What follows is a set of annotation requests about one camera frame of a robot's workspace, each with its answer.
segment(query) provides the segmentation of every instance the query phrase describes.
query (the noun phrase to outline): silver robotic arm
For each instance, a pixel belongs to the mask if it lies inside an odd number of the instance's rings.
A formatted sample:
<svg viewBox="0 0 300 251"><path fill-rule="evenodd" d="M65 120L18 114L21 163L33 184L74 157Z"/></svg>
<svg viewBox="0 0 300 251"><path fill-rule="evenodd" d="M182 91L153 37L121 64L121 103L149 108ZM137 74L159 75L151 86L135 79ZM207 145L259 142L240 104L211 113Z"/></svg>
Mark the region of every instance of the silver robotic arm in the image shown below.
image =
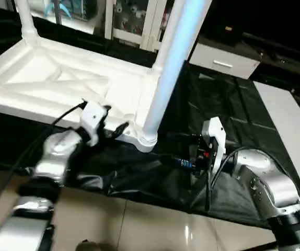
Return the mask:
<svg viewBox="0 0 300 251"><path fill-rule="evenodd" d="M54 204L64 186L70 159L82 144L97 144L97 130L103 125L108 109L89 102L78 129L47 138L42 159L32 178L20 187L20 197L0 228L0 251L50 250Z"/></svg>
<svg viewBox="0 0 300 251"><path fill-rule="evenodd" d="M206 121L202 129L207 144L216 139L216 152L221 158L226 157L222 129L219 120L214 118ZM212 164L214 177L219 170L217 159ZM300 251L300 196L292 179L284 170L279 170L274 159L260 150L242 149L230 158L230 162L232 176L251 194L261 217L271 226L279 250Z"/></svg>

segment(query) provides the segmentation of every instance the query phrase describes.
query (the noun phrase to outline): glass cabinet door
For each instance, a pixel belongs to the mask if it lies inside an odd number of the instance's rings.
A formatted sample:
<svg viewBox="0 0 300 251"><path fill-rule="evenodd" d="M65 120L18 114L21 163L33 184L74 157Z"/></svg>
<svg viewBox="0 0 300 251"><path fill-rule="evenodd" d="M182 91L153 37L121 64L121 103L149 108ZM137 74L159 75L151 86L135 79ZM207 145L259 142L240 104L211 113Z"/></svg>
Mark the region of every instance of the glass cabinet door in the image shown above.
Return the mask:
<svg viewBox="0 0 300 251"><path fill-rule="evenodd" d="M105 37L146 49L159 1L107 0Z"/></svg>
<svg viewBox="0 0 300 251"><path fill-rule="evenodd" d="M59 3L56 9L54 2ZM33 16L89 34L101 28L106 7L106 0L28 0L28 3Z"/></svg>

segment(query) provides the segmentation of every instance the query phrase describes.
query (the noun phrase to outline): white countertop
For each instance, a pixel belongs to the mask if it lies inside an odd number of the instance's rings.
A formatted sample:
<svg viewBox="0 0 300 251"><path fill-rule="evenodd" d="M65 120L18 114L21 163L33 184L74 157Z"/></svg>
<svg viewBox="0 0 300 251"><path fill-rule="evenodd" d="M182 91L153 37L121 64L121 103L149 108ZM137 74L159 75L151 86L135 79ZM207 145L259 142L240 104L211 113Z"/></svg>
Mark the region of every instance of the white countertop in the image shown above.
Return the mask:
<svg viewBox="0 0 300 251"><path fill-rule="evenodd" d="M255 85L300 177L300 107L286 90Z"/></svg>

